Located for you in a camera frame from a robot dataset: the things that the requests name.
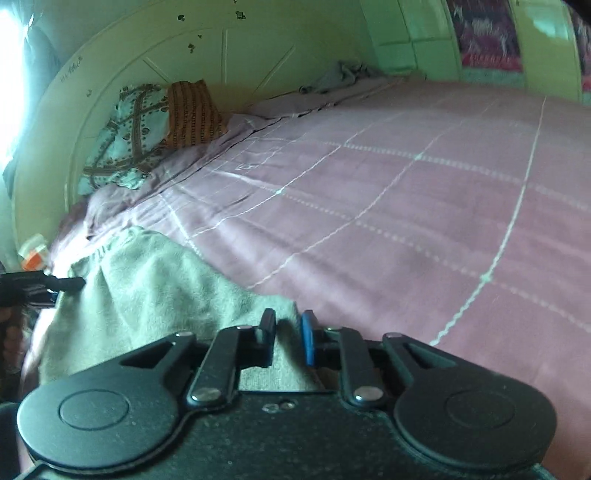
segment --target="orange striped pillow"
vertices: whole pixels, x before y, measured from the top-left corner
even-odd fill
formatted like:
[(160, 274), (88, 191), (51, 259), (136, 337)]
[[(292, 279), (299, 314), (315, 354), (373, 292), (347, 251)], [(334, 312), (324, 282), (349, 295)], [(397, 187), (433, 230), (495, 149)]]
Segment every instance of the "orange striped pillow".
[(166, 143), (169, 147), (209, 143), (228, 131), (204, 80), (173, 83), (168, 87), (168, 105), (170, 132)]

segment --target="black plastic mount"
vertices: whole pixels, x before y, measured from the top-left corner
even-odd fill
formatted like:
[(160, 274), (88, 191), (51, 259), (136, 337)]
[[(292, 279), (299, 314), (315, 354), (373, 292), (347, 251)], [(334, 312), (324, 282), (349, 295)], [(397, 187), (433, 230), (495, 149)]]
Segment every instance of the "black plastic mount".
[(57, 278), (42, 271), (3, 273), (0, 274), (0, 307), (53, 308), (57, 292), (78, 292), (85, 284), (84, 278)]
[[(214, 445), (218, 436), (233, 445), (238, 438), (232, 443), (228, 436), (240, 436), (244, 447), (238, 456), (246, 457), (253, 442), (284, 452), (286, 443), (308, 431), (310, 441), (317, 442), (310, 448), (313, 459), (318, 448), (333, 448), (335, 442), (354, 445), (352, 436), (361, 441), (360, 429), (380, 431), (381, 440), (374, 433), (362, 444), (374, 455), (382, 454), (387, 464), (406, 465), (412, 459), (413, 465), (420, 466), (409, 470), (417, 472), (416, 478), (430, 478), (421, 468), (439, 472), (438, 478), (489, 478), (499, 473), (505, 478), (537, 478), (531, 468), (543, 458), (556, 429), (550, 402), (528, 385), (399, 333), (387, 333), (381, 342), (367, 341), (353, 329), (322, 328), (313, 312), (306, 311), (301, 318), (306, 361), (312, 368), (339, 371), (339, 392), (265, 393), (277, 402), (257, 407), (257, 398), (264, 393), (239, 391), (240, 371), (271, 366), (276, 328), (275, 313), (268, 309), (258, 326), (223, 329), (213, 342), (178, 332), (47, 384), (22, 402), (18, 412), (21, 436), (35, 459), (70, 472), (68, 478), (78, 478), (72, 476), (76, 472), (104, 476), (132, 471), (153, 461), (180, 437), (186, 448), (198, 448), (204, 442), (203, 429), (215, 435), (208, 445)], [(294, 410), (279, 417), (283, 423), (261, 423), (260, 439), (253, 438), (259, 430), (253, 433), (250, 429), (262, 421), (261, 411), (276, 414), (282, 408)], [(208, 430), (212, 421), (199, 423), (207, 418), (217, 422), (213, 433)], [(238, 433), (226, 432), (233, 421), (242, 425)], [(326, 426), (319, 429), (319, 422)], [(290, 430), (281, 430), (289, 425)], [(249, 432), (248, 437), (243, 438), (243, 432)], [(308, 451), (306, 438), (300, 440), (293, 455)], [(178, 462), (180, 453), (175, 455)], [(201, 465), (204, 458), (213, 458), (201, 455), (205, 453), (195, 451), (187, 462)], [(315, 468), (305, 467), (304, 471)], [(214, 472), (217, 467), (210, 463), (204, 468)], [(526, 471), (525, 476), (511, 476), (511, 472)], [(278, 478), (296, 473), (301, 474), (285, 464), (287, 476)], [(378, 476), (397, 478), (394, 471)]]

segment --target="blue clip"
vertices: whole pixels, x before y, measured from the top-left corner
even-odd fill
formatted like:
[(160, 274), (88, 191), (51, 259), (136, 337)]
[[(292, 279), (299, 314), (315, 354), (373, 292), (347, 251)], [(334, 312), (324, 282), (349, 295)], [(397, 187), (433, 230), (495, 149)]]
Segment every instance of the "blue clip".
[(314, 367), (314, 327), (316, 318), (311, 310), (306, 310), (301, 315), (301, 339), (306, 354), (306, 365)]

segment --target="orange object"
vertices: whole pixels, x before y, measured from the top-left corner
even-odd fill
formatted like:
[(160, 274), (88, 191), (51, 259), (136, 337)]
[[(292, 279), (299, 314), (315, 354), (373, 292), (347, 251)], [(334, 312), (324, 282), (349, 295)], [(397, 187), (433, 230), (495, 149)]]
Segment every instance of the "orange object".
[(27, 272), (41, 270), (45, 264), (39, 252), (31, 252), (22, 262), (22, 269)]

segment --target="round pad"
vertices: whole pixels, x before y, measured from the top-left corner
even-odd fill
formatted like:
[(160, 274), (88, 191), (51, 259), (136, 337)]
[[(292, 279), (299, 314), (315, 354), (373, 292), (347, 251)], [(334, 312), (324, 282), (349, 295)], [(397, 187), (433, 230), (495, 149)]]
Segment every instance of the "round pad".
[(541, 460), (556, 414), (537, 390), (484, 369), (425, 370), (402, 394), (394, 419), (421, 453), (455, 468), (519, 468)]
[(129, 412), (123, 395), (106, 390), (86, 390), (63, 401), (60, 417), (77, 430), (104, 430), (117, 425)]
[(44, 385), (22, 402), (18, 428), (36, 458), (69, 469), (113, 468), (172, 434), (177, 401), (154, 371), (83, 373)]

